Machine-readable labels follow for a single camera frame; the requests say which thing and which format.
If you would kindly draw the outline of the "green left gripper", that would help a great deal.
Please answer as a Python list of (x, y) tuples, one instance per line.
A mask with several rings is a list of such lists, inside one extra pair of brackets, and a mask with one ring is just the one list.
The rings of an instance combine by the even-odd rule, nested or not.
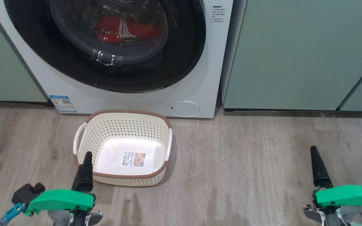
[(47, 190), (33, 199), (27, 206), (27, 216), (47, 211), (54, 226), (93, 226), (102, 220), (102, 212), (92, 212), (95, 206), (93, 188), (92, 153), (86, 152), (79, 165), (72, 190)]

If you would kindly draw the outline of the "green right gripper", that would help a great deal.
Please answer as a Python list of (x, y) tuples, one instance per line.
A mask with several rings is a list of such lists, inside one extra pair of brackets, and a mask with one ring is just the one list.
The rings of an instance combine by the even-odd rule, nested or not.
[(362, 186), (333, 187), (329, 173), (316, 146), (310, 147), (314, 186), (313, 203), (303, 206), (304, 215), (322, 226), (362, 226), (354, 222), (361, 214)]

